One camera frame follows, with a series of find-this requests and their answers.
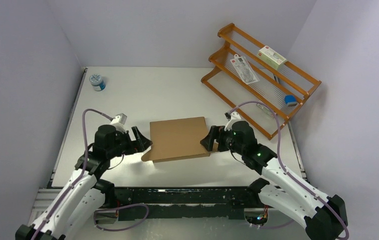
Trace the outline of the brown cardboard box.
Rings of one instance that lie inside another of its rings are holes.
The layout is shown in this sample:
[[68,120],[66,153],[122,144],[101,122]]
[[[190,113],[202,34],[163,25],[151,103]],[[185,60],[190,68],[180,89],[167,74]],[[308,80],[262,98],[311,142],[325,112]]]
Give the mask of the brown cardboard box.
[[209,157],[200,141],[209,130],[203,116],[152,121],[150,127],[150,150],[141,156],[143,162],[170,162]]

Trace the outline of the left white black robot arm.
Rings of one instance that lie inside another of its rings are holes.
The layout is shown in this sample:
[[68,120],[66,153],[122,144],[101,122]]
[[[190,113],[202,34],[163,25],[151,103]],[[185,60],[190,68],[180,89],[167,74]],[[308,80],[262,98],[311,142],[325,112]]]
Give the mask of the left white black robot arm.
[[15,239],[71,240],[96,210],[118,207],[115,185],[102,175],[112,159],[142,153],[153,144],[136,126],[131,129],[134,140],[118,125],[99,126],[92,150],[78,159],[67,184],[32,224],[18,228]]

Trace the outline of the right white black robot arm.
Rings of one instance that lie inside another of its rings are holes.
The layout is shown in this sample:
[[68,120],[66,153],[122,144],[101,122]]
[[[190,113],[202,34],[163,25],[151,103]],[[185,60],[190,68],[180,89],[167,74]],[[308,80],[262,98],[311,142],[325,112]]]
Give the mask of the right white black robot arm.
[[261,176],[249,186],[251,206],[264,204],[279,210],[302,226],[311,240],[347,239],[341,236],[348,229],[345,201],[318,190],[280,163],[277,153],[258,143],[246,121],[230,127],[213,125],[200,144],[208,152],[217,144],[219,152],[240,155],[245,165]]

